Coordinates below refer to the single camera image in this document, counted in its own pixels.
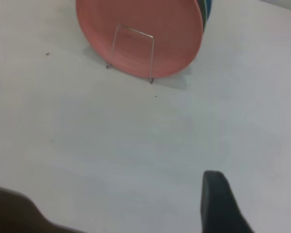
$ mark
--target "dark object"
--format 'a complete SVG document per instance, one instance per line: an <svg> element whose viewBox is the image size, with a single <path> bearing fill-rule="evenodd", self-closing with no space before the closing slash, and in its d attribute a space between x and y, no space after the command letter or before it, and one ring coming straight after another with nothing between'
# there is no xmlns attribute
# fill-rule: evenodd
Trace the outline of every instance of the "dark object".
<svg viewBox="0 0 291 233"><path fill-rule="evenodd" d="M205 30L206 23L207 23L207 6L205 0L197 0L200 12L203 18L203 29Z"/></svg>
<svg viewBox="0 0 291 233"><path fill-rule="evenodd" d="M0 233L78 233L78 231L50 223L28 198L0 188Z"/></svg>
<svg viewBox="0 0 291 233"><path fill-rule="evenodd" d="M201 200L203 233L252 233L224 174L206 171Z"/></svg>

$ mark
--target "white surface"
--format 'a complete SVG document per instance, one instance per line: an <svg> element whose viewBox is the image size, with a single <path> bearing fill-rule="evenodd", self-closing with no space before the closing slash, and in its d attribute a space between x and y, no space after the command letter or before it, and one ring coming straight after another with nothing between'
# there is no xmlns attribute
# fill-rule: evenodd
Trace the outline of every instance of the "white surface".
<svg viewBox="0 0 291 233"><path fill-rule="evenodd" d="M262 1L291 9L291 0L262 0Z"/></svg>
<svg viewBox="0 0 291 233"><path fill-rule="evenodd" d="M0 186L86 232L197 233L207 169L291 233L291 11L215 1L196 60L149 85L105 69L73 0L0 0Z"/></svg>

